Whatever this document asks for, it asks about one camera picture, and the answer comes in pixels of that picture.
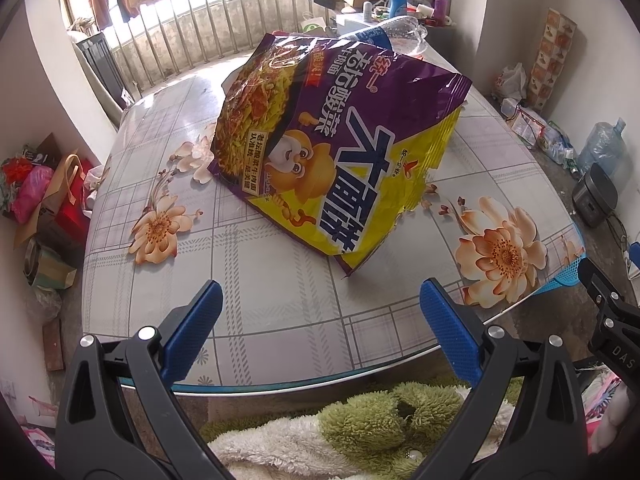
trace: blue bottle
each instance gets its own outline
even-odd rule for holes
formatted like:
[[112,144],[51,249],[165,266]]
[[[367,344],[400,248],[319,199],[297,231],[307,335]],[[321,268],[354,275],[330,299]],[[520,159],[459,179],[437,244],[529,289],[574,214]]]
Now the blue bottle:
[[390,0],[389,18],[406,14],[406,0]]

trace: peach flower print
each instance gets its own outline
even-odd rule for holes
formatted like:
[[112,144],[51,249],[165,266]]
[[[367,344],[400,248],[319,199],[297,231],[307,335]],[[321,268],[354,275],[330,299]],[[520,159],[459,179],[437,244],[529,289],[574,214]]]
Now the peach flower print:
[[501,300],[518,301],[546,267],[546,247],[536,224],[523,208],[508,212],[494,198],[478,200],[479,210],[466,209],[458,220],[468,235],[460,238],[454,257],[460,273],[474,284],[463,288],[466,304],[491,308]]

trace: instant noodle bag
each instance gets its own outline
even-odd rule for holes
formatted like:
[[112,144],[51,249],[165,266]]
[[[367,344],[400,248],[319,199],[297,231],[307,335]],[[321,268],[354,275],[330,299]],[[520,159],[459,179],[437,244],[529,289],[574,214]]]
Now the instant noodle bag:
[[267,34],[226,94],[209,170],[349,274],[417,206],[470,86],[370,44]]

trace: plaid pattern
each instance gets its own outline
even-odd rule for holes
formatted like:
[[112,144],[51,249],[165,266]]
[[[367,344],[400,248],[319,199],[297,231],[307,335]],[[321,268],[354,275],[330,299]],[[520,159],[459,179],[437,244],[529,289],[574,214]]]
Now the plaid pattern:
[[[450,68],[442,59],[437,64]],[[577,240],[570,216],[530,153],[472,89],[440,167],[432,205],[407,212],[352,276],[334,259],[292,240],[221,182],[176,174],[169,192],[203,214],[178,234],[178,255],[135,266],[127,253],[158,171],[184,142],[195,142],[223,102],[215,78],[190,78],[133,106],[123,120],[99,190],[84,261],[82,325],[101,340],[132,335],[188,304],[208,279],[223,287],[223,312],[185,384],[250,385],[315,380],[387,364],[437,344],[418,292],[436,277],[462,303],[454,254],[461,230],[441,206],[459,196],[475,207],[492,196],[530,213],[547,246],[542,283],[561,268],[561,236]],[[477,308],[482,319],[506,305]]]

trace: plastic water bottle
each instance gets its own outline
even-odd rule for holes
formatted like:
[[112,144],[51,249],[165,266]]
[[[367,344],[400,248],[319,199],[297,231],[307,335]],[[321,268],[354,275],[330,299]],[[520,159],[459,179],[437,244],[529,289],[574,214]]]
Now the plastic water bottle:
[[622,138],[625,125],[622,119],[618,119],[615,126],[597,123],[578,156],[578,168],[582,174],[597,162],[619,191],[624,189],[632,171],[632,161]]
[[379,24],[350,32],[341,40],[361,41],[408,56],[421,56],[429,44],[427,29],[413,16],[396,16]]
[[407,0],[389,0],[389,18],[406,15]]

